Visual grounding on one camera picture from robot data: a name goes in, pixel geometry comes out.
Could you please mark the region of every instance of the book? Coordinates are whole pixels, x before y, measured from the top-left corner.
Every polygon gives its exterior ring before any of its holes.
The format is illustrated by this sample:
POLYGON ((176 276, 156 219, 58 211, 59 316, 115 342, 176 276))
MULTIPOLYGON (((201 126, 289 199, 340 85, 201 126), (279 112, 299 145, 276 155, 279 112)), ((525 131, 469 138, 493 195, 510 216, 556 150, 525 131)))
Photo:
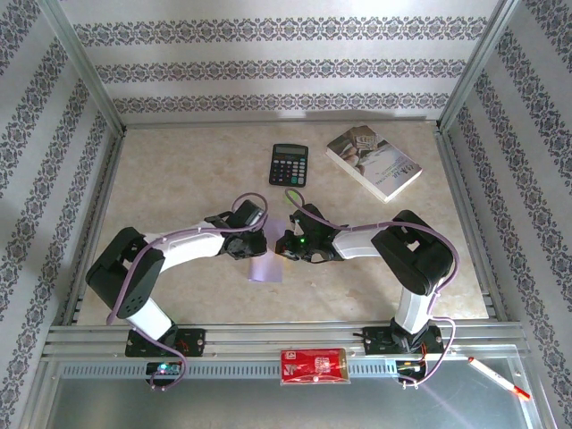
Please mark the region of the book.
POLYGON ((332 141, 326 154, 384 203, 423 171, 419 164, 365 125, 354 127, 332 141))

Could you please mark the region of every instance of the wallpaper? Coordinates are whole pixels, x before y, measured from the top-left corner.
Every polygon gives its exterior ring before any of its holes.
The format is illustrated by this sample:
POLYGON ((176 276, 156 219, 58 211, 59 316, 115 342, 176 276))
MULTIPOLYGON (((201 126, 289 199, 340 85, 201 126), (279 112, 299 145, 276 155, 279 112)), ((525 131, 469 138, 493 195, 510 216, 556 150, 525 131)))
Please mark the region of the wallpaper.
POLYGON ((437 119, 495 5, 62 2, 128 124, 437 119))
POLYGON ((572 427, 572 2, 524 1, 449 130, 504 305, 572 427))
POLYGON ((115 140, 29 0, 0 1, 0 428, 17 427, 115 140))

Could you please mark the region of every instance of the red snack package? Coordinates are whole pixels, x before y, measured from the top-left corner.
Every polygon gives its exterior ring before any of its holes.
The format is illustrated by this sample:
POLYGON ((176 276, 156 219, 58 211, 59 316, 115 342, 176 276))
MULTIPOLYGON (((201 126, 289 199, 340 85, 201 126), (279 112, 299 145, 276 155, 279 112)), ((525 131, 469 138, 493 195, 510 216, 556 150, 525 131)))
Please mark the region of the red snack package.
POLYGON ((283 350, 282 384, 349 383, 345 349, 283 350))

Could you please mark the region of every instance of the pen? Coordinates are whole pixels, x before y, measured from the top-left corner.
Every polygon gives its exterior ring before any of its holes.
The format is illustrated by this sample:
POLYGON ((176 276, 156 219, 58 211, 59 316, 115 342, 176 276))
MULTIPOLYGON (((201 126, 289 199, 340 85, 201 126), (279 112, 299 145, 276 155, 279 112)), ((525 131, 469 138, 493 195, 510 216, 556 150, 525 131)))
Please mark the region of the pen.
POLYGON ((489 377, 491 380, 493 380, 499 386, 504 387, 507 391, 512 391, 513 393, 516 393, 520 399, 530 400, 530 394, 526 393, 525 391, 520 389, 518 386, 511 383, 509 380, 504 378, 502 375, 491 370, 491 368, 489 368, 483 362, 476 360, 474 357, 470 357, 468 359, 468 363, 474 369, 477 369, 478 371, 480 371, 481 373, 483 373, 484 375, 489 377))

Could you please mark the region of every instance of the purple cable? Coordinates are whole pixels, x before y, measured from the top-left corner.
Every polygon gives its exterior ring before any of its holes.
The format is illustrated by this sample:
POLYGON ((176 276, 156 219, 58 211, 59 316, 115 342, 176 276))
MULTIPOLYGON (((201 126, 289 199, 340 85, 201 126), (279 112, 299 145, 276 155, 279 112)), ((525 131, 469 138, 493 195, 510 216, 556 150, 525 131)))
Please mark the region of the purple cable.
MULTIPOLYGON (((129 283, 131 282, 131 279, 133 278, 133 273, 135 273, 135 269, 137 268, 137 265, 139 264, 139 262, 141 261, 141 259, 143 258, 143 256, 154 246, 156 246, 157 244, 160 243, 169 243, 174 239, 181 239, 181 238, 188 238, 188 237, 192 237, 193 235, 195 235, 196 232, 198 231, 210 231, 210 232, 243 232, 243 231, 253 231, 259 228, 262 228, 266 222, 266 217, 268 217, 268 201, 266 201, 266 198, 264 198, 262 195, 257 194, 256 192, 247 192, 246 194, 242 194, 241 196, 239 196, 238 198, 236 198, 234 200, 234 202, 232 203, 232 211, 235 210, 236 205, 239 203, 239 201, 241 201, 243 198, 245 197, 249 197, 249 196, 254 196, 254 197, 258 197, 262 200, 262 202, 264 203, 265 207, 264 207, 264 212, 262 213, 262 216, 260 216, 260 219, 258 219, 258 221, 250 226, 245 226, 242 228, 189 228, 187 230, 180 230, 180 231, 175 231, 175 232, 170 232, 168 234, 165 234, 163 237, 159 237, 156 240, 151 241, 149 244, 147 244, 143 249, 141 249, 141 251, 137 254, 137 256, 135 257, 135 259, 133 259, 133 263, 131 264, 131 266, 129 267, 129 270, 127 272, 127 275, 125 276, 125 280, 123 281, 123 285, 122 288, 119 291, 119 294, 117 295, 117 300, 115 301, 114 304, 114 308, 111 310, 111 313, 109 314, 109 316, 106 319, 106 323, 107 325, 111 325, 114 320, 115 317, 117 317, 117 313, 119 312, 119 308, 122 305, 123 299, 125 298, 125 293, 127 293, 127 289, 129 287, 129 283)), ((177 379, 175 379, 172 383, 170 383, 167 386, 162 387, 162 391, 166 391, 167 389, 170 389, 171 387, 173 387, 175 384, 178 384, 182 378, 185 375, 185 372, 187 370, 187 359, 183 356, 182 353, 180 353, 178 350, 176 349, 172 349, 168 346, 165 346, 164 344, 160 343, 159 341, 153 340, 151 337, 149 337, 145 332, 139 331, 139 330, 135 330, 139 335, 141 335, 143 338, 145 338, 147 341, 149 341, 151 344, 164 349, 166 351, 168 351, 169 353, 173 353, 173 355, 181 358, 181 362, 182 362, 182 371, 181 374, 179 375, 179 377, 177 379)), ((153 384, 153 380, 155 378, 156 374, 153 374, 153 376, 151 377, 151 388, 154 389, 155 385, 153 384)))
MULTIPOLYGON (((312 214, 312 213, 308 212, 306 209, 302 208, 302 206, 306 203, 305 203, 305 200, 304 200, 304 197, 302 196, 302 194, 300 194, 297 190, 292 189, 292 188, 288 188, 284 191, 284 193, 286 194, 286 197, 290 200, 290 202, 304 215, 309 216, 312 219, 314 219, 315 221, 318 221, 319 223, 323 223, 324 225, 327 225, 327 226, 329 226, 335 230, 363 231, 363 230, 372 230, 372 229, 377 229, 377 228, 386 229, 386 228, 389 228, 391 226, 401 226, 401 227, 411 228, 414 230, 419 230, 419 231, 431 234, 435 238, 437 238, 439 241, 441 241, 445 246, 447 246, 449 248, 451 254, 453 255, 453 260, 455 261, 455 265, 454 265, 453 271, 450 273, 449 277, 447 277, 447 279, 441 284, 441 286, 438 286, 437 288, 435 288, 435 293, 433 294, 431 301, 429 301, 429 307, 427 308, 427 314, 428 315, 431 314, 431 311, 433 310, 433 306, 435 305, 435 301, 436 301, 437 297, 439 296, 441 290, 443 290, 447 286, 449 286, 450 283, 457 276, 458 267, 459 267, 458 251, 455 249, 455 246, 453 246, 453 243, 451 243, 445 236, 443 236, 442 234, 440 234, 439 232, 437 232, 435 230, 432 230, 431 228, 427 228, 423 225, 418 225, 417 223, 394 222, 394 221, 381 222, 381 223, 370 223, 368 225, 361 225, 361 226, 340 226, 340 225, 336 225, 335 223, 328 222, 325 219, 322 219, 321 217, 318 217, 315 214, 312 214), (302 201, 301 205, 299 203, 297 203, 294 200, 294 198, 292 198, 290 196, 290 192, 294 192, 296 195, 298 195, 298 197, 300 197, 300 200, 302 201)), ((431 378, 433 376, 433 374, 435 374, 435 371, 437 371, 439 366, 441 366, 442 361, 445 359, 445 355, 449 351, 449 348, 450 348, 451 344, 453 343, 453 340, 455 339, 455 333, 457 331, 457 326, 455 325, 455 322, 453 321, 453 319, 451 319, 449 317, 431 317, 431 320, 444 321, 444 322, 450 323, 451 328, 452 328, 452 332, 451 332, 449 341, 447 342, 447 345, 445 346, 445 349, 443 350, 441 356, 439 357, 439 359, 437 359, 437 362, 435 363, 434 367, 431 369, 431 371, 429 371, 428 374, 425 375, 425 377, 423 379, 417 381, 417 380, 415 380, 411 377, 407 377, 405 375, 400 376, 401 378, 404 378, 404 379, 407 379, 407 380, 414 382, 411 384, 406 384, 406 386, 415 386, 415 385, 423 384, 424 382, 429 380, 429 378, 431 378)))

